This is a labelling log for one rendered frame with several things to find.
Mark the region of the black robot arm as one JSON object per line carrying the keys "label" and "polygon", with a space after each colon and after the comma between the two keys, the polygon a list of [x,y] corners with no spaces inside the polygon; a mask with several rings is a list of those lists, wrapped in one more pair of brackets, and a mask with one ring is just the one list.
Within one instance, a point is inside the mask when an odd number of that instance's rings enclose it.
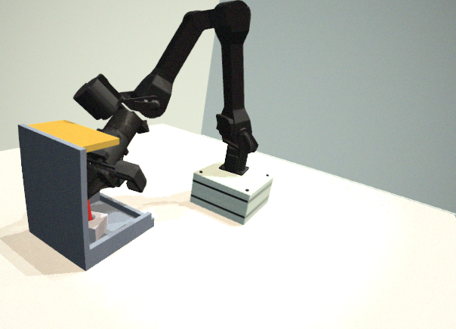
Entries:
{"label": "black robot arm", "polygon": [[251,9],[239,0],[221,2],[211,10],[189,11],[154,70],[133,91],[118,92],[100,73],[84,83],[73,99],[96,120],[112,117],[105,126],[120,130],[131,143],[135,134],[149,132],[147,120],[135,111],[147,118],[164,114],[180,68],[202,32],[214,28],[221,45],[224,100],[222,113],[216,114],[216,129],[228,144],[219,169],[242,176],[249,169],[248,154],[258,148],[245,109],[243,43],[250,22]]}

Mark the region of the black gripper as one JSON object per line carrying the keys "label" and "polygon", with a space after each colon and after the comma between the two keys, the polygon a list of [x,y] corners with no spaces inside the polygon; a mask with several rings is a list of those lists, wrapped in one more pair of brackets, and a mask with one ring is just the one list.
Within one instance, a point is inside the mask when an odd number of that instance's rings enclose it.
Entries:
{"label": "black gripper", "polygon": [[122,155],[128,155],[130,140],[118,129],[105,126],[97,131],[120,139],[118,145],[87,152],[87,190],[88,200],[103,189],[115,188],[118,178],[127,180],[128,189],[142,193],[147,185],[147,178],[138,164],[119,161]]}

